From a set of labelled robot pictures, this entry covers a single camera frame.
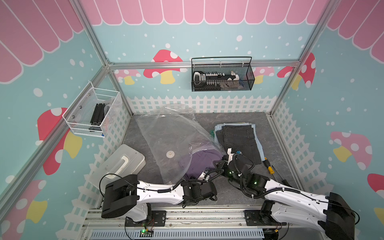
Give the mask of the light blue garment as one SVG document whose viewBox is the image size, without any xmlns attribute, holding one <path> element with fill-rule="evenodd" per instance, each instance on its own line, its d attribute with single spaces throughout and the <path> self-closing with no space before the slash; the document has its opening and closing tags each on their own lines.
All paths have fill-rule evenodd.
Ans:
<svg viewBox="0 0 384 240">
<path fill-rule="evenodd" d="M 251 124 L 251 123 L 223 123 L 223 124 L 218 124 L 215 126 L 214 128 L 214 141 L 219 144 L 219 140 L 218 140 L 218 136 L 217 136 L 217 131 L 220 131 L 222 130 L 222 128 L 224 126 L 251 126 L 251 128 L 253 129 L 253 132 L 254 132 L 254 136 L 255 136 L 255 141 L 257 143 L 257 146 L 258 146 L 258 150 L 259 150 L 259 153 L 260 153 L 260 157 L 262 159 L 262 162 L 265 161 L 265 154 L 264 154 L 264 151 L 263 151 L 263 147 L 261 145 L 261 142 L 259 141 L 258 137 L 257 137 L 257 133 L 256 133 L 256 125 L 255 124 Z"/>
</svg>

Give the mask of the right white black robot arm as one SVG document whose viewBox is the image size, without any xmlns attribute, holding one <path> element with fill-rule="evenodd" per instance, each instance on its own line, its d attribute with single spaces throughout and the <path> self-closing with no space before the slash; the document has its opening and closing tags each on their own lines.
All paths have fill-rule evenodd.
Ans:
<svg viewBox="0 0 384 240">
<path fill-rule="evenodd" d="M 331 240 L 355 239 L 355 226 L 360 216 L 341 195 L 333 192 L 321 195 L 292 188 L 251 172 L 238 157 L 239 154 L 230 153 L 213 164 L 221 176 L 234 183 L 245 196 L 264 200 L 260 212 L 263 219 L 312 228 Z"/>
</svg>

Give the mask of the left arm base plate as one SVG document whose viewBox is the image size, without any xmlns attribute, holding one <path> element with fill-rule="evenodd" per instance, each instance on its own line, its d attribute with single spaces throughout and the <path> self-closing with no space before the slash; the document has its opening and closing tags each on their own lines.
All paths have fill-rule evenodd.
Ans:
<svg viewBox="0 0 384 240">
<path fill-rule="evenodd" d="M 127 217 L 125 220 L 125 227 L 164 227 L 166 216 L 166 211 L 150 211 L 147 218 L 139 222 L 135 222 Z"/>
</svg>

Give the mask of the clear plastic vacuum bag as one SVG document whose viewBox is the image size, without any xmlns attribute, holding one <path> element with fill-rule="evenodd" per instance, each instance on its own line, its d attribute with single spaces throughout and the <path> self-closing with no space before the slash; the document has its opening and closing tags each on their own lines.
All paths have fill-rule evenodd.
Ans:
<svg viewBox="0 0 384 240">
<path fill-rule="evenodd" d="M 184 104 L 168 104 L 138 117 L 139 129 L 145 138 L 165 184 L 176 184 L 179 180 L 192 180 L 185 177 L 187 169 L 180 166 L 183 157 L 192 156 L 202 150 L 217 150 L 224 156 L 224 149 L 197 121 L 195 110 Z M 168 151 L 174 151 L 171 159 Z M 205 178 L 205 170 L 198 180 Z"/>
</svg>

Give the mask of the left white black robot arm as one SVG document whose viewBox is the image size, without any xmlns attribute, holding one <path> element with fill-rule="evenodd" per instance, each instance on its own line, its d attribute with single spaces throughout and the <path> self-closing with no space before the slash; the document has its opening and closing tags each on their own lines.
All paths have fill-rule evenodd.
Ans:
<svg viewBox="0 0 384 240">
<path fill-rule="evenodd" d="M 217 189 L 213 180 L 222 175 L 224 170 L 207 171 L 203 180 L 179 180 L 174 185 L 157 185 L 138 180 L 137 175 L 121 177 L 117 174 L 107 173 L 102 179 L 114 176 L 118 179 L 109 183 L 103 193 L 103 206 L 101 217 L 113 219 L 128 217 L 134 222 L 147 219 L 149 205 L 166 203 L 194 206 L 204 200 L 217 200 Z"/>
</svg>

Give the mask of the dark grey denim trousers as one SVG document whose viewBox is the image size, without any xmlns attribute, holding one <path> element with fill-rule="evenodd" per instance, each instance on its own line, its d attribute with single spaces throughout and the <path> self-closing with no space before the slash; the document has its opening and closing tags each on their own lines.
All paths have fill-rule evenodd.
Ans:
<svg viewBox="0 0 384 240">
<path fill-rule="evenodd" d="M 233 154 L 238 154 L 238 160 L 241 163 L 247 165 L 262 163 L 255 132 L 251 125 L 222 126 L 216 131 L 216 137 L 225 151 L 231 148 Z"/>
</svg>

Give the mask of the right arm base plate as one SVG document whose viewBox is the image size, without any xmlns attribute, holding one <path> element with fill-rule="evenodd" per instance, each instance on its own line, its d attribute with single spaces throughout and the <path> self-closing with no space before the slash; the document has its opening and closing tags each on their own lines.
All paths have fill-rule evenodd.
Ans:
<svg viewBox="0 0 384 240">
<path fill-rule="evenodd" d="M 247 226 L 272 226 L 279 227 L 280 223 L 272 218 L 271 212 L 263 210 L 245 210 Z"/>
</svg>

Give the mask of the purple garment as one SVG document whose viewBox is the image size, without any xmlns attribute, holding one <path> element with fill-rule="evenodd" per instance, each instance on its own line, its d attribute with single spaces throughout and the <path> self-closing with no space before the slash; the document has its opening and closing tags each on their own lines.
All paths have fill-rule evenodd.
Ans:
<svg viewBox="0 0 384 240">
<path fill-rule="evenodd" d="M 183 157 L 180 166 L 187 169 L 185 177 L 187 179 L 198 179 L 205 170 L 215 169 L 214 161 L 220 161 L 223 154 L 217 150 L 202 150 Z"/>
</svg>

